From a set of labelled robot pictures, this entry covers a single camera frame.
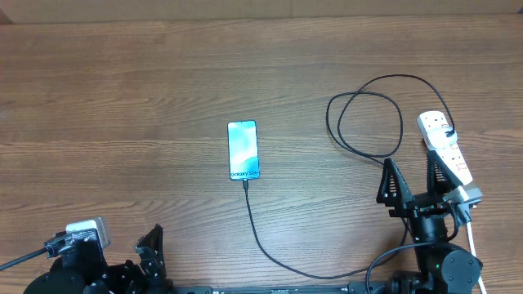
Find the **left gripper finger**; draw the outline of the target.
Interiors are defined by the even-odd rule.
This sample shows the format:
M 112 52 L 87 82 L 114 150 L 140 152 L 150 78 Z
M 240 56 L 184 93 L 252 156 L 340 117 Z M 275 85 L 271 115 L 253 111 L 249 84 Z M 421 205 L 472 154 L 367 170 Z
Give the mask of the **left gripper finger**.
M 163 227 L 157 224 L 148 234 L 141 237 L 136 246 L 141 258 L 140 267 L 149 281 L 162 282 L 166 278 L 163 257 Z
M 103 249 L 96 231 L 59 232 L 44 243 L 48 258 L 56 258 L 50 272 L 67 269 L 81 274 L 84 280 L 100 279 L 107 270 Z

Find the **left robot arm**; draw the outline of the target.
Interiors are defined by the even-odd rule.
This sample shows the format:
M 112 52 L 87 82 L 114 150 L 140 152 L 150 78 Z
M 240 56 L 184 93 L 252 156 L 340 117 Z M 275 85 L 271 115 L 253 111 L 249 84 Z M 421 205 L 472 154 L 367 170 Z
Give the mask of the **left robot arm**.
M 44 243 L 47 256 L 56 260 L 48 272 L 36 278 L 26 293 L 62 294 L 173 294 L 163 257 L 163 227 L 156 225 L 141 237 L 136 253 L 139 264 L 127 260 L 108 265 L 104 249 L 110 238 L 103 220 L 85 220 L 66 226 Z

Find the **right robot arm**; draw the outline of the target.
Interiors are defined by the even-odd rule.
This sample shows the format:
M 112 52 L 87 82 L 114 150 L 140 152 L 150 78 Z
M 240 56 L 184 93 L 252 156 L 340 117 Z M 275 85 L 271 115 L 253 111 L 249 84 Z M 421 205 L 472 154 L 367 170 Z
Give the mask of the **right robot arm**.
M 482 192 L 466 182 L 435 151 L 427 153 L 427 191 L 412 194 L 391 158 L 384 161 L 376 202 L 389 208 L 389 216 L 407 222 L 413 242 L 384 252 L 365 275 L 367 293 L 470 293 L 479 282 L 482 262 L 470 251 L 452 243 L 459 228 L 472 221 L 471 208 Z M 414 249 L 418 271 L 396 271 L 376 289 L 371 269 L 381 259 Z

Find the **Galaxy smartphone blue screen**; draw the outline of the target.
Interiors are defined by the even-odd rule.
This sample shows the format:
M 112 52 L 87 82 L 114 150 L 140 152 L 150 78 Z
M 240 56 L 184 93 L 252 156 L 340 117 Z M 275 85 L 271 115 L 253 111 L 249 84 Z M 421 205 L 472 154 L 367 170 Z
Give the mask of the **Galaxy smartphone blue screen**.
M 229 122 L 227 137 L 230 179 L 258 179 L 261 173 L 256 122 Z

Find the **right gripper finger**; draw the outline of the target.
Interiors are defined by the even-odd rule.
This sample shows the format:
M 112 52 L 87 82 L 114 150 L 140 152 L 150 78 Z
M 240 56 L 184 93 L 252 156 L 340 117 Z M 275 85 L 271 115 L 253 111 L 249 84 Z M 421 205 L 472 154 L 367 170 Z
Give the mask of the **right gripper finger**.
M 384 205 L 403 205 L 413 201 L 400 169 L 392 158 L 386 158 L 382 169 L 382 179 L 378 188 L 376 202 Z
M 447 194 L 462 186 L 463 182 L 444 163 L 435 150 L 427 152 L 427 192 L 434 195 Z

